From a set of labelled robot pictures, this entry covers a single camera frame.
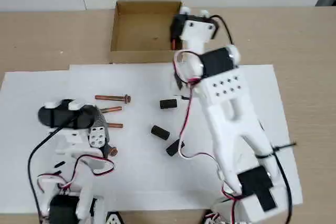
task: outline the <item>black cylinder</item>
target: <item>black cylinder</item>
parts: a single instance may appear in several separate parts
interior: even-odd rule
[[[170,155],[171,157],[174,156],[178,151],[178,142],[180,141],[180,139],[176,140],[174,143],[172,143],[167,149],[166,152],[168,153],[168,155]]]
[[[161,108],[161,110],[177,108],[177,100],[176,99],[161,100],[160,101],[160,108]]]
[[[155,136],[158,136],[158,137],[164,139],[164,140],[167,140],[169,135],[170,135],[169,131],[166,131],[166,130],[164,130],[164,129],[156,126],[156,125],[154,125],[152,127],[151,133]]]

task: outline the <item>white paper sheet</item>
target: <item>white paper sheet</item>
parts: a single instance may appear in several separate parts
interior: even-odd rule
[[[47,136],[37,119],[46,101],[63,99],[68,71],[8,72],[0,91],[0,212],[36,212],[27,177],[27,161],[33,148]],[[50,167],[55,142],[41,148],[32,161],[32,178]]]
[[[95,94],[132,97],[123,111],[106,114],[107,121],[123,123],[110,129],[111,144],[119,152],[113,158],[117,169],[97,180],[96,193],[105,195],[109,210],[168,210],[209,208],[221,196],[214,163],[206,157],[186,161],[165,149],[178,138],[187,102],[178,109],[160,110],[161,99],[171,99],[172,66],[169,63],[71,66],[69,95],[96,103],[100,108],[123,105],[116,101],[96,101]],[[242,66],[256,113],[273,145],[289,143],[289,136],[277,80],[271,65]],[[193,100],[185,134],[185,153],[212,153],[212,140],[200,104]],[[167,141],[153,136],[156,124],[171,132]],[[236,146],[237,169],[257,165],[247,144]],[[290,177],[293,202],[302,202],[300,182],[292,150],[279,153]]]
[[[289,142],[285,116],[272,66],[243,66],[256,112],[273,144]],[[169,157],[165,148],[177,139],[186,102],[178,109],[160,110],[159,100],[173,98],[170,92],[170,64],[86,65],[69,71],[7,73],[0,91],[2,171],[0,212],[36,212],[27,179],[31,150],[47,135],[37,120],[37,111],[46,101],[82,98],[100,108],[123,106],[123,111],[106,114],[109,122],[124,123],[110,129],[111,144],[119,152],[113,158],[114,173],[97,178],[96,193],[103,194],[109,210],[164,210],[209,208],[220,196],[215,165],[206,157],[186,161]],[[95,94],[129,94],[132,102],[95,101]],[[212,152],[206,121],[195,99],[186,132],[184,151]],[[156,124],[171,132],[167,141],[150,134]],[[33,178],[50,167],[55,141],[36,154]],[[243,141],[236,148],[238,169],[256,164]],[[293,202],[302,202],[301,187],[292,150],[279,153],[290,177]]]

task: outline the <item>screw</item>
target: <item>screw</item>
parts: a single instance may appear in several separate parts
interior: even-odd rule
[[[100,112],[101,113],[109,113],[109,112],[120,111],[120,110],[122,110],[122,107],[118,106],[118,107],[110,107],[110,108],[100,109]]]
[[[109,155],[110,155],[111,157],[116,156],[117,153],[118,153],[118,149],[117,149],[116,147],[111,147],[111,146],[109,146],[109,147],[110,147],[110,149],[109,149]]]
[[[108,128],[124,128],[124,125],[122,123],[108,123]]]
[[[116,97],[115,95],[99,95],[94,96],[96,100],[109,100],[109,101],[123,101],[126,104],[131,102],[131,97],[126,94],[124,97]]]

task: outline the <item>wooden table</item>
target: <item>wooden table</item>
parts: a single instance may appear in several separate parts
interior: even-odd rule
[[[292,223],[334,223],[336,193],[336,8],[214,8],[232,30],[243,64],[274,64],[303,190]],[[113,10],[0,13],[5,71],[108,63]],[[227,43],[223,31],[209,47]],[[131,223],[199,223],[203,211],[125,212]],[[285,214],[266,223],[283,223]],[[0,215],[0,223],[37,223]]]

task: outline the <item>cardboard box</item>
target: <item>cardboard box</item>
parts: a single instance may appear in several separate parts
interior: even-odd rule
[[[181,5],[181,1],[117,1],[111,62],[171,62],[170,25]],[[182,49],[182,43],[175,46]]]

